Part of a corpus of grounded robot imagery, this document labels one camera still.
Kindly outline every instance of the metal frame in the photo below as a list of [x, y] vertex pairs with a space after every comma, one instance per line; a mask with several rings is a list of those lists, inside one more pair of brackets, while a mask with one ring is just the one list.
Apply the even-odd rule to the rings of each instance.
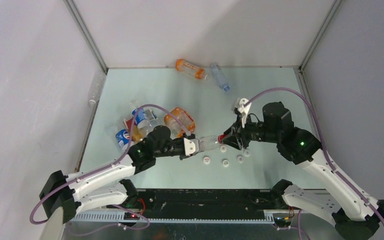
[[99, 105], [99, 100], [92, 108], [92, 114], [90, 115], [89, 123], [87, 124], [86, 134], [84, 135], [83, 144], [81, 145], [81, 152], [78, 156], [77, 163], [75, 165], [74, 172], [78, 172], [80, 170], [80, 165], [82, 164], [83, 155], [85, 155], [86, 144], [88, 144], [89, 135], [91, 134], [92, 124], [94, 123], [95, 115], [97, 114]]
[[89, 32], [89, 29], [86, 26], [86, 23], [83, 20], [83, 17], [79, 12], [79, 9], [77, 8], [76, 3], [74, 2], [74, 0], [64, 0], [64, 3], [67, 6], [67, 9], [70, 12], [71, 16], [73, 17], [75, 23], [77, 24], [78, 29], [83, 35], [84, 40], [86, 40], [86, 43], [89, 46], [90, 50], [92, 51], [92, 54], [95, 57], [96, 61], [98, 62], [99, 67], [102, 69], [103, 73], [107, 74], [108, 67], [105, 64], [105, 61], [101, 55], [101, 52], [99, 51], [97, 44], [95, 43], [91, 33]]
[[320, 43], [320, 40], [322, 39], [323, 35], [325, 34], [326, 30], [328, 29], [329, 25], [331, 24], [332, 19], [338, 12], [339, 7], [341, 6], [343, 0], [335, 0], [332, 4], [332, 6], [329, 9], [329, 12], [327, 13], [326, 17], [323, 20], [323, 23], [320, 26], [320, 29], [318, 30], [317, 34], [315, 35], [314, 40], [312, 41], [310, 48], [307, 50], [307, 53], [304, 56], [304, 59], [302, 60], [301, 64], [299, 65], [299, 68], [301, 71], [303, 71], [307, 64], [309, 63], [315, 49]]
[[[296, 77], [296, 80], [298, 81], [299, 90], [301, 91], [302, 95], [308, 100], [308, 102], [313, 107], [313, 109], [315, 109], [315, 105], [311, 99], [309, 88], [307, 86], [306, 80], [304, 79], [303, 73], [301, 72], [299, 67], [294, 67], [293, 70], [295, 71], [295, 77]], [[311, 127], [312, 133], [318, 139], [320, 139], [319, 132], [317, 131], [317, 128], [316, 128], [316, 122], [312, 118], [311, 112], [310, 112], [309, 108], [307, 107], [307, 105], [305, 105], [305, 111], [307, 112], [307, 116], [308, 116], [308, 120], [310, 122], [310, 127]]]

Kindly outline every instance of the bottle label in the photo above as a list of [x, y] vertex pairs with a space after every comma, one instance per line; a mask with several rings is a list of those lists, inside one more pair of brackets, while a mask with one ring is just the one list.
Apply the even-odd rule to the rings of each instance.
[[145, 110], [145, 116], [149, 121], [157, 120], [158, 117], [152, 109]]
[[195, 70], [195, 69], [198, 68], [197, 66], [192, 65], [192, 64], [190, 64], [190, 63], [187, 62], [187, 61], [185, 61], [185, 62], [183, 63], [183, 66], [185, 66], [185, 67], [187, 67], [187, 68], [190, 68], [190, 69], [193, 69], [193, 70]]
[[[131, 115], [132, 115], [132, 116], [135, 115], [135, 113], [136, 113], [137, 110], [138, 110], [138, 109], [133, 110], [133, 111], [131, 112]], [[137, 113], [137, 115], [136, 115], [136, 117], [135, 117], [135, 119], [134, 119], [134, 122], [136, 123], [136, 125], [139, 125], [139, 123], [141, 123], [143, 120], [146, 120], [146, 119], [147, 119], [147, 116], [145, 115], [145, 111], [144, 111], [144, 109], [141, 109], [141, 110]]]
[[117, 142], [120, 148], [123, 148], [123, 146], [129, 142], [130, 135], [126, 129], [123, 129], [117, 132], [117, 134], [115, 135], [115, 138], [117, 139]]

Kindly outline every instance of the clear plastic bottle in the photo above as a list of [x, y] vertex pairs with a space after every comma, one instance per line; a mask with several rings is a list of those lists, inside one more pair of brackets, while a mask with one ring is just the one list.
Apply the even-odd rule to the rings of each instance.
[[145, 108], [145, 116], [146, 118], [148, 118], [149, 124], [152, 126], [152, 129], [160, 125], [157, 115], [151, 108]]
[[217, 82], [217, 85], [223, 89], [225, 92], [228, 92], [231, 88], [229, 87], [228, 78], [220, 69], [220, 66], [217, 63], [211, 63], [209, 65], [209, 72], [212, 77]]
[[196, 79], [199, 79], [199, 80], [208, 79], [208, 75], [202, 67], [195, 66], [184, 59], [178, 59], [176, 61], [175, 68], [177, 71], [185, 73]]
[[209, 151], [220, 147], [219, 136], [205, 136], [199, 139], [199, 149]]
[[92, 84], [89, 89], [89, 102], [87, 103], [89, 107], [95, 106], [95, 104], [99, 101], [106, 77], [107, 76], [103, 72], [99, 72], [93, 77]]
[[[138, 108], [141, 106], [139, 102], [136, 99], [133, 99], [130, 102], [130, 106], [133, 109], [131, 112], [131, 115], [135, 115]], [[152, 130], [154, 129], [147, 118], [147, 115], [145, 114], [145, 110], [141, 109], [136, 115], [136, 118], [134, 119], [134, 122], [136, 123], [137, 129], [139, 130], [139, 133], [146, 137]]]

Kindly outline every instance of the white bottle cap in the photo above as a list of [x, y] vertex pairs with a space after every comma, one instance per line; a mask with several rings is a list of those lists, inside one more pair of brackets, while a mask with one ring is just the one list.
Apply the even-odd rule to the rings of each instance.
[[227, 168], [227, 167], [229, 167], [229, 160], [227, 160], [227, 159], [223, 159], [223, 161], [221, 162], [221, 164], [223, 164], [223, 167]]
[[210, 164], [210, 157], [209, 156], [204, 156], [204, 158], [202, 159], [203, 160], [203, 162], [204, 162], [204, 164], [205, 165], [208, 165], [208, 164]]
[[228, 147], [226, 145], [220, 146], [220, 152], [225, 153], [228, 150]]
[[237, 159], [237, 161], [238, 161], [240, 164], [244, 162], [244, 157], [243, 157], [242, 155], [238, 155], [236, 159]]
[[249, 157], [249, 156], [251, 156], [251, 152], [250, 152], [250, 150], [249, 150], [249, 149], [245, 149], [245, 150], [243, 150], [243, 155], [245, 155], [245, 157]]

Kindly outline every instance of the white wall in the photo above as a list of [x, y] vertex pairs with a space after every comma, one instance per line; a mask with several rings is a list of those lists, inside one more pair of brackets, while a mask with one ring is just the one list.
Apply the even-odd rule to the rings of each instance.
[[330, 154], [384, 199], [384, 1], [344, 1], [305, 77]]
[[334, 0], [76, 0], [116, 67], [299, 65]]
[[98, 70], [62, 0], [0, 0], [0, 240], [39, 238], [30, 211], [52, 172], [74, 170]]

